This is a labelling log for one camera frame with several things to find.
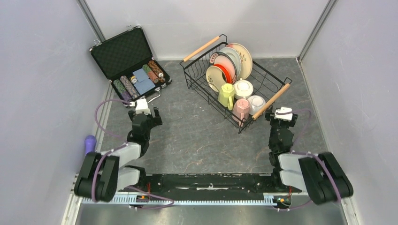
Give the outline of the pink mug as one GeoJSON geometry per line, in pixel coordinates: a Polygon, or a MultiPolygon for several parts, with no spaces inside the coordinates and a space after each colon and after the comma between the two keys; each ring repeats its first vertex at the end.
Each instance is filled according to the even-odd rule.
{"type": "Polygon", "coordinates": [[[239,99],[233,106],[233,120],[237,122],[239,127],[242,127],[244,122],[248,120],[250,103],[247,99],[239,99]]]}

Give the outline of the white cup with handle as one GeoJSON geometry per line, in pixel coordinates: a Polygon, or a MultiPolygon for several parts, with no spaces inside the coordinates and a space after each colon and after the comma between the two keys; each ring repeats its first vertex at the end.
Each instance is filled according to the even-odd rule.
{"type": "Polygon", "coordinates": [[[235,90],[235,99],[248,99],[254,91],[254,87],[250,81],[240,79],[233,84],[235,90]]]}

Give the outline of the yellow green mug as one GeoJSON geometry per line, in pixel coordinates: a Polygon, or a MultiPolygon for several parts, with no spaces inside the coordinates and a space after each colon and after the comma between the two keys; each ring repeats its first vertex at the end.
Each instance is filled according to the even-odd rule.
{"type": "Polygon", "coordinates": [[[233,100],[235,96],[234,86],[230,83],[225,83],[221,86],[218,94],[218,102],[228,108],[229,110],[233,109],[233,100]]]}

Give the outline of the pink and cream plate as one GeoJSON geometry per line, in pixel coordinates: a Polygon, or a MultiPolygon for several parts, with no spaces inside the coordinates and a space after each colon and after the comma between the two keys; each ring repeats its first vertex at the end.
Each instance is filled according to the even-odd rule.
{"type": "Polygon", "coordinates": [[[230,43],[227,47],[233,48],[239,54],[241,60],[241,71],[238,79],[247,79],[253,69],[253,59],[251,54],[242,44],[239,43],[230,43]]]}

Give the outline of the black wire dish rack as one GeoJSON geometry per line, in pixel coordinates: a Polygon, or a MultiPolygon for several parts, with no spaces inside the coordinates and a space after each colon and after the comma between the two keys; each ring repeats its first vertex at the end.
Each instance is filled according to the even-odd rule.
{"type": "MultiPolygon", "coordinates": [[[[233,115],[233,112],[228,110],[227,107],[222,106],[217,101],[218,93],[214,87],[208,84],[206,78],[206,71],[211,66],[211,56],[228,44],[228,36],[220,34],[185,57],[180,65],[183,68],[187,87],[197,92],[210,106],[223,115],[224,119],[237,127],[238,132],[241,133],[253,124],[253,117],[249,116],[247,120],[241,120],[233,115]]],[[[251,63],[252,69],[248,81],[253,84],[253,93],[265,98],[265,100],[271,99],[286,84],[292,83],[292,79],[288,77],[284,80],[279,79],[255,60],[251,60],[251,63]]]]}

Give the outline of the cream plate with black spot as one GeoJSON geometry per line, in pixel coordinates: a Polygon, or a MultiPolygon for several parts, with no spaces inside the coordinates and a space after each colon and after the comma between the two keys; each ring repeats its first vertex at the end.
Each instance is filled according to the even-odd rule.
{"type": "Polygon", "coordinates": [[[217,66],[210,66],[206,71],[206,80],[210,88],[219,92],[221,87],[227,83],[223,71],[217,66]]]}

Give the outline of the white scalloped plate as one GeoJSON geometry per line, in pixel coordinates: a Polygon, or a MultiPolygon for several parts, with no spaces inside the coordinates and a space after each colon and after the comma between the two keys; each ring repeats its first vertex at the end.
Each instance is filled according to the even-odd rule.
{"type": "Polygon", "coordinates": [[[230,56],[230,58],[232,59],[234,65],[235,65],[235,68],[237,69],[236,75],[239,76],[240,72],[241,72],[241,67],[242,67],[239,53],[235,49],[228,47],[228,46],[222,48],[220,50],[220,52],[225,53],[228,56],[230,56]]]}

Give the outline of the orange plate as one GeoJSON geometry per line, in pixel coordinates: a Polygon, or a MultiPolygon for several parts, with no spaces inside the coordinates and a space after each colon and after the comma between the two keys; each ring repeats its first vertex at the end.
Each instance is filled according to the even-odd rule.
{"type": "Polygon", "coordinates": [[[214,64],[214,66],[218,67],[222,71],[225,82],[232,84],[232,77],[228,70],[221,64],[214,64]]]}

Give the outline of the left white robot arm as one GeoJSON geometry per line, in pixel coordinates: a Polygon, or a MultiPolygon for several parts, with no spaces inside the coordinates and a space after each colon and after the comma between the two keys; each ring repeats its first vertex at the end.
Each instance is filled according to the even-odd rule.
{"type": "Polygon", "coordinates": [[[129,111],[132,129],[127,142],[107,152],[87,153],[77,180],[74,194],[92,199],[94,202],[109,202],[118,190],[131,186],[142,191],[147,186],[145,169],[131,166],[132,160],[143,157],[149,146],[152,128],[162,125],[158,107],[149,114],[129,111]]]}

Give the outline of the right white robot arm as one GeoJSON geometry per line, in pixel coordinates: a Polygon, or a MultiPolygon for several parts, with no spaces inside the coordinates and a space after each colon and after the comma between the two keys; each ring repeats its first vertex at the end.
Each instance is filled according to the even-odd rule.
{"type": "Polygon", "coordinates": [[[265,119],[271,125],[268,147],[274,167],[271,186],[284,191],[288,186],[308,193],[316,205],[339,202],[352,197],[353,186],[331,152],[310,153],[293,149],[298,138],[290,128],[295,126],[297,111],[287,107],[267,109],[265,119]]]}

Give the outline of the blue card deck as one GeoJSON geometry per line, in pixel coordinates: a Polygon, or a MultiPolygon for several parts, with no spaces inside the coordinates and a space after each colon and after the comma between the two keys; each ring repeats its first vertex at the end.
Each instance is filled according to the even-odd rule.
{"type": "Polygon", "coordinates": [[[145,94],[151,89],[155,88],[155,84],[148,77],[147,73],[141,68],[133,72],[133,75],[136,78],[136,82],[134,83],[134,87],[138,91],[140,95],[145,94]]]}

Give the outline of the purple flashlight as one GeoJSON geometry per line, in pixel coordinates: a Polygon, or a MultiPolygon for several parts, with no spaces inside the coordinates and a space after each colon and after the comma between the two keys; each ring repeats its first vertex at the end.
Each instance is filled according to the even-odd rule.
{"type": "Polygon", "coordinates": [[[84,141],[84,145],[85,145],[84,153],[88,154],[90,152],[94,152],[95,151],[95,147],[96,147],[96,143],[97,143],[96,137],[93,136],[93,135],[88,135],[85,138],[85,141],[84,141]]]}

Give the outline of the black poker chip case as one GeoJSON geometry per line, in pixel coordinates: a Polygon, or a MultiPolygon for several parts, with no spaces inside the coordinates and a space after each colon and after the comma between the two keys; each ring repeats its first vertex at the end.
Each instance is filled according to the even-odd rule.
{"type": "Polygon", "coordinates": [[[141,26],[130,27],[127,31],[91,47],[89,52],[121,100],[145,98],[172,83],[169,74],[154,59],[141,26]],[[155,84],[155,88],[143,95],[134,87],[137,80],[133,75],[134,71],[141,68],[155,84]]]}

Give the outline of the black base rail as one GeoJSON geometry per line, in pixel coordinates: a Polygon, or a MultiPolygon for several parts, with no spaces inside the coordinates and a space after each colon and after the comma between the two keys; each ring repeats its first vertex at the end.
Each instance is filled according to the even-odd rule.
{"type": "Polygon", "coordinates": [[[139,190],[152,194],[151,200],[169,199],[185,202],[225,203],[263,200],[264,194],[276,193],[287,198],[301,190],[284,185],[276,173],[154,173],[142,172],[137,184],[122,191],[139,190]]]}

